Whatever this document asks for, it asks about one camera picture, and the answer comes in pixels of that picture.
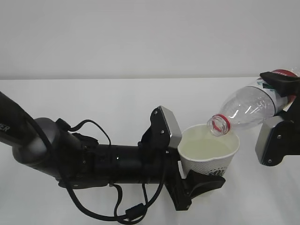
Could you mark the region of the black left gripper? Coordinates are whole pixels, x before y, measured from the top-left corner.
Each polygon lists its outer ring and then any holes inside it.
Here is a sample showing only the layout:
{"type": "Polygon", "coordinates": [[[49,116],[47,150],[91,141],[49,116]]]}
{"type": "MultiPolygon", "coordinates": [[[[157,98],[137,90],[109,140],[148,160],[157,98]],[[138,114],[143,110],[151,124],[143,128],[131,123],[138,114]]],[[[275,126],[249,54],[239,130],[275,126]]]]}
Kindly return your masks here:
{"type": "Polygon", "coordinates": [[[225,183],[222,176],[197,173],[190,170],[182,179],[179,172],[177,150],[140,150],[144,180],[158,183],[154,196],[148,201],[150,207],[166,187],[175,209],[187,210],[191,200],[204,193],[221,188],[225,183]]]}

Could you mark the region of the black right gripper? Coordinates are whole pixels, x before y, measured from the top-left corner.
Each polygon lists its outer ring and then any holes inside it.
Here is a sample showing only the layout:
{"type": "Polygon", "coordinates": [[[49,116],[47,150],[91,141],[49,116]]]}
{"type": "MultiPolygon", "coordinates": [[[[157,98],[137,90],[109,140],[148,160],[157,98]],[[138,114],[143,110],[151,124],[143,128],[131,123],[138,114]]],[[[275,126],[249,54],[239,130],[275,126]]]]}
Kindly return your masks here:
{"type": "Polygon", "coordinates": [[[275,121],[300,121],[300,78],[281,75],[273,72],[260,73],[260,77],[282,98],[281,111],[276,114],[275,121]]]}

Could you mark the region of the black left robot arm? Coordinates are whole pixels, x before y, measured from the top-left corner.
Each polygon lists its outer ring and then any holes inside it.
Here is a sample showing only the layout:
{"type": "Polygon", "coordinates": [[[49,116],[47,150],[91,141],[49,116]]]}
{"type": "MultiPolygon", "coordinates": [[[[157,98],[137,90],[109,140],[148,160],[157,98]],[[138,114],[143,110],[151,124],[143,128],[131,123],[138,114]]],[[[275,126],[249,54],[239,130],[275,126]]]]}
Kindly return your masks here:
{"type": "Polygon", "coordinates": [[[178,145],[181,131],[174,114],[158,106],[150,127],[136,146],[99,144],[78,133],[64,120],[32,120],[13,100],[0,96],[0,140],[12,147],[20,164],[54,177],[64,187],[65,175],[73,189],[113,184],[151,184],[166,187],[175,209],[187,210],[192,199],[223,186],[222,176],[189,171],[182,178],[178,145]]]}

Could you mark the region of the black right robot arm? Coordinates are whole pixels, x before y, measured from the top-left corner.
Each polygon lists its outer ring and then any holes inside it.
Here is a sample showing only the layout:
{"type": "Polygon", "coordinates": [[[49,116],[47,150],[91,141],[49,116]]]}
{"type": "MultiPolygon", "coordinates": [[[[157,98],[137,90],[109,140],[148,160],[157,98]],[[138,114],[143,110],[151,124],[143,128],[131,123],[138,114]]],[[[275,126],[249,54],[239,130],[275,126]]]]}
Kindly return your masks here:
{"type": "Polygon", "coordinates": [[[300,154],[300,78],[273,72],[261,73],[260,77],[281,97],[295,96],[287,111],[264,121],[256,142],[259,162],[276,166],[285,156],[300,154]]]}

